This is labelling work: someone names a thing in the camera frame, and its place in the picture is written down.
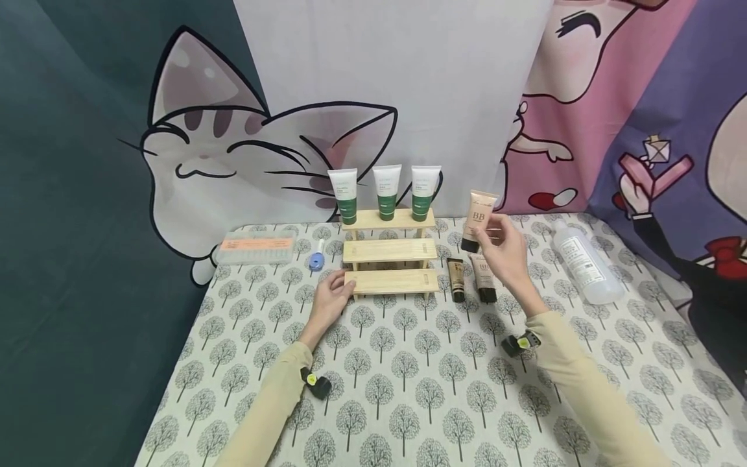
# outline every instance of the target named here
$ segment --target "white plastic bottle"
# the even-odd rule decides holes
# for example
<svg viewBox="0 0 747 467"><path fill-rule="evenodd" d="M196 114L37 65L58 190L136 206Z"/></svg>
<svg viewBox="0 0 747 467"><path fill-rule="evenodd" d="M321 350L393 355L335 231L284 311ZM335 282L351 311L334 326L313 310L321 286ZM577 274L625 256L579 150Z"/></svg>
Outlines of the white plastic bottle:
<svg viewBox="0 0 747 467"><path fill-rule="evenodd" d="M553 247L562 256L576 287L592 305L620 300L624 295L620 282L579 229L564 220L553 222Z"/></svg>

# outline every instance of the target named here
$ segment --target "cat illustration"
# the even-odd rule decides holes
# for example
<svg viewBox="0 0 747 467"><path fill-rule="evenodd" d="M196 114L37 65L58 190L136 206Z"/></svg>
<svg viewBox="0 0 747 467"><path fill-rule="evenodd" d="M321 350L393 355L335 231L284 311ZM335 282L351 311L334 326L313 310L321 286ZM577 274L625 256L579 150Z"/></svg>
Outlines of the cat illustration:
<svg viewBox="0 0 747 467"><path fill-rule="evenodd" d="M328 221L327 170L358 168L359 199L375 200L397 109L324 102L272 115L256 91L197 33L180 28L159 65L140 142L152 174L152 223L173 251L212 278L225 234L251 223Z"/></svg>

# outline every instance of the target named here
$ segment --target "tree pattern tablecloth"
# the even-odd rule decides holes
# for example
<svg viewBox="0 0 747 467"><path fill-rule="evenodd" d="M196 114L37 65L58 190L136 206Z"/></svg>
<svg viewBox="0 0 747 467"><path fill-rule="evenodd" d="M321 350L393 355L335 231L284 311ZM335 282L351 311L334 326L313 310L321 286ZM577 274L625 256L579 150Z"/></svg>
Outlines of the tree pattern tablecloth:
<svg viewBox="0 0 747 467"><path fill-rule="evenodd" d="M609 306L584 303L553 252L549 224L561 214L514 216L529 271L547 305L564 314L599 371L679 465L747 465L747 406L682 321L650 273L615 233L587 214L563 214L590 237L624 285ZM322 401L304 392L269 466L603 466L546 373L528 353L500 349L524 331L524 315L495 280L498 302L479 303L464 219L437 220L428 235L441 293L367 296L314 352L314 371L333 384ZM208 286L136 466L211 465L249 409L261 378L295 340L314 287L341 266L338 224L245 229L298 231L289 265L222 266ZM405 238L413 231L360 232ZM325 270L306 262L326 239ZM446 258L465 260L467 300L454 303Z"/></svg>

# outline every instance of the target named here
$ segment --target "wooden display stand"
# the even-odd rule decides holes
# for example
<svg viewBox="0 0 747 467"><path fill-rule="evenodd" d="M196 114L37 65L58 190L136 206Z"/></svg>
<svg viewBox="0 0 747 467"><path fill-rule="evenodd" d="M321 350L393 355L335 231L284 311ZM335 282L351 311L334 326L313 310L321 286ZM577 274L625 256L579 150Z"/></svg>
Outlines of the wooden display stand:
<svg viewBox="0 0 747 467"><path fill-rule="evenodd" d="M378 210L358 211L356 223L342 225L351 232L353 239L346 240L342 250L342 261L353 265L345 273L345 282L356 281L353 296L360 294L429 294L438 290L436 272L428 269L428 261L438 258L436 243L432 238L423 238L425 229L434 227L433 210L428 210L426 220L418 222L412 218L411 209L397 209L394 219L381 220ZM359 230L417 229L415 238L393 238L391 240L358 240ZM418 269L360 270L361 265L375 263L418 262Z"/></svg>

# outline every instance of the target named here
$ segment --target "red bow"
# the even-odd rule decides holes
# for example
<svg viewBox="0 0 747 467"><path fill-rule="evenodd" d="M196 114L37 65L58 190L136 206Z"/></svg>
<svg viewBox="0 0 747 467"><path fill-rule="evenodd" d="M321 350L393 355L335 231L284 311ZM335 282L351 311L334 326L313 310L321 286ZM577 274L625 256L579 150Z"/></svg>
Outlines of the red bow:
<svg viewBox="0 0 747 467"><path fill-rule="evenodd" d="M718 275L725 279L747 280L747 263L742 261L745 247L741 237L724 237L708 242L705 249L716 260L713 269Z"/></svg>

